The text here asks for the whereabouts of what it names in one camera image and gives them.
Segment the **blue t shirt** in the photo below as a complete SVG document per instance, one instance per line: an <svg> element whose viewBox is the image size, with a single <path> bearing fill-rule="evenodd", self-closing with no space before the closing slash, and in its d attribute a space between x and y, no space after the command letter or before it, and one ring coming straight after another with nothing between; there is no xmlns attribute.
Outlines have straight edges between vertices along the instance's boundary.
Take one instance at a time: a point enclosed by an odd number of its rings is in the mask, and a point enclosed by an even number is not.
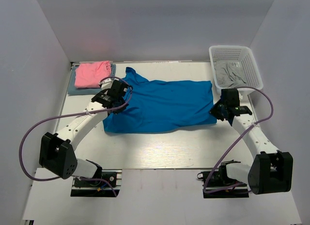
<svg viewBox="0 0 310 225"><path fill-rule="evenodd" d="M210 81L149 81L127 67L124 80L133 87L127 108L103 120L105 132L163 133L181 127L213 125Z"/></svg>

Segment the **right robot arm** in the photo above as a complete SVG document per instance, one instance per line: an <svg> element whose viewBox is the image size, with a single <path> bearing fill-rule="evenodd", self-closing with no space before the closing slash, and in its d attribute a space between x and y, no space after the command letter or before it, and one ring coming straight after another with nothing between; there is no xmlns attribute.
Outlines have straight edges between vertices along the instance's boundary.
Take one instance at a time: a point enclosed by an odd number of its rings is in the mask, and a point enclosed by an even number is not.
<svg viewBox="0 0 310 225"><path fill-rule="evenodd" d="M270 115L264 119L254 121L254 116L247 106L240 105L237 88L226 88L221 91L219 101L209 112L221 121L228 121L239 137L230 145L217 161L203 185L203 192L208 191L207 185L215 170L221 172L223 181L236 180L235 186L247 184L254 194L282 193L291 190L293 175L293 157L289 152L280 151L273 145L261 130L259 124L269 120ZM250 150L253 163L242 164L239 161L224 161L228 153L243 140Z"/></svg>

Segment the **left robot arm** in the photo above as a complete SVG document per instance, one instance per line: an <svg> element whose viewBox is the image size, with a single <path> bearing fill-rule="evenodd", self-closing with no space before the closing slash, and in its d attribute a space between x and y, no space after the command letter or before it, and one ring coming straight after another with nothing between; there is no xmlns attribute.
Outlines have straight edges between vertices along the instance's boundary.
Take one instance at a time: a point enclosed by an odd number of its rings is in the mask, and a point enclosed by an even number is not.
<svg viewBox="0 0 310 225"><path fill-rule="evenodd" d="M75 150L85 136L111 113L125 110L128 102L124 97L132 93L132 86L115 80L110 88L96 94L74 120L54 134L47 132L41 139L39 164L62 179L69 177L97 180L102 167L89 160L78 159Z"/></svg>

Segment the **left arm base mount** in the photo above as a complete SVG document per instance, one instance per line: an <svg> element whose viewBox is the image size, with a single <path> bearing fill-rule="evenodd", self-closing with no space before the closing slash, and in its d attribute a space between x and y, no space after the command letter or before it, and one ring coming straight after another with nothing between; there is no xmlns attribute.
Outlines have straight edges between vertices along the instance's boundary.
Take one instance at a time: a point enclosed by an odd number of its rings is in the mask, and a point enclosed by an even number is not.
<svg viewBox="0 0 310 225"><path fill-rule="evenodd" d="M116 197L121 189L122 170L103 170L100 180L73 179L71 197Z"/></svg>

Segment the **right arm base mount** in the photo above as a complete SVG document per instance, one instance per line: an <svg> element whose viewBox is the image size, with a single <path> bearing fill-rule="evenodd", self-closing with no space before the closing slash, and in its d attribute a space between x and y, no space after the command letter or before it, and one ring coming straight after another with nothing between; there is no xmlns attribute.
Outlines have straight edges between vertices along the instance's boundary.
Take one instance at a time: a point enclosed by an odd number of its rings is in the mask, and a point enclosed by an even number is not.
<svg viewBox="0 0 310 225"><path fill-rule="evenodd" d="M225 188L218 192L214 193L204 193L204 199L216 199L216 198L249 198L249 191L247 184L240 184L234 186L234 184L239 184L240 182L227 177L226 165L231 163L240 163L240 161L225 161L220 164L220 166L212 173L210 180L207 184L206 190L212 191L215 189Z"/></svg>

